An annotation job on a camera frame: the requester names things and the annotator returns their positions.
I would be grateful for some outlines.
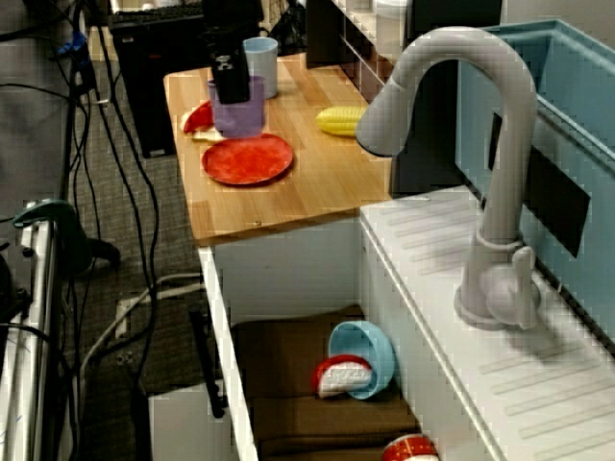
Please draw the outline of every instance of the wooden countertop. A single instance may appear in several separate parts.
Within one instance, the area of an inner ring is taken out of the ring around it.
[[[278,96],[266,102],[265,133],[293,148],[291,167],[256,186],[228,186],[201,166],[210,143],[181,129],[182,116],[207,101],[206,69],[171,74],[165,88],[192,233],[199,247],[217,245],[357,214],[390,200],[390,159],[363,151],[353,138],[321,132],[316,115],[331,106],[367,106],[338,66],[307,70],[305,55],[279,58]]]

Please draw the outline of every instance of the white cup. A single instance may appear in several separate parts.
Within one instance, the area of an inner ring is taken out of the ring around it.
[[[251,76],[265,79],[265,99],[278,94],[278,42],[268,36],[255,36],[243,40],[248,70]]]

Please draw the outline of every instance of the faucet handle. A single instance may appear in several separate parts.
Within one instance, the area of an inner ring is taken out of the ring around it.
[[[540,291],[531,281],[536,254],[531,247],[523,247],[512,256],[517,279],[517,324],[528,329],[536,325],[536,309],[540,305]]]

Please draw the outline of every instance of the faucet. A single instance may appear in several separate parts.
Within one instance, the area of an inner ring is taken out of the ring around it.
[[[455,311],[477,328],[532,328],[540,292],[531,281],[535,254],[521,240],[519,220],[536,117],[536,89],[519,55],[497,36],[470,27],[445,27],[420,36],[402,53],[386,85],[361,117],[357,142],[376,156],[400,154],[421,80],[432,66],[448,60],[468,61],[489,77],[500,91],[503,108],[484,217],[473,236],[463,281],[455,293]]]

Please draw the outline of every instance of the brown cloth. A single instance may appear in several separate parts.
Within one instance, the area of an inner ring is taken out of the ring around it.
[[[369,400],[348,395],[327,400],[315,397],[311,376],[328,357],[332,330],[362,317],[360,307],[352,305],[328,314],[247,322],[233,328],[237,363],[261,458],[295,453],[308,456],[312,452],[311,458],[298,459],[325,459],[313,456],[336,453],[327,459],[345,461],[350,459],[348,453],[357,449],[384,447],[420,431],[394,381]],[[353,459],[377,459],[373,451],[365,453],[367,457]]]
[[[329,314],[258,321],[233,328],[247,400],[312,396],[311,376],[329,354],[329,336],[342,322],[361,320],[352,305]]]
[[[253,430],[261,456],[381,447],[419,425],[395,385],[370,400],[351,397],[254,399]]]
[[[382,461],[384,447],[369,449],[335,449],[270,456],[263,461]]]

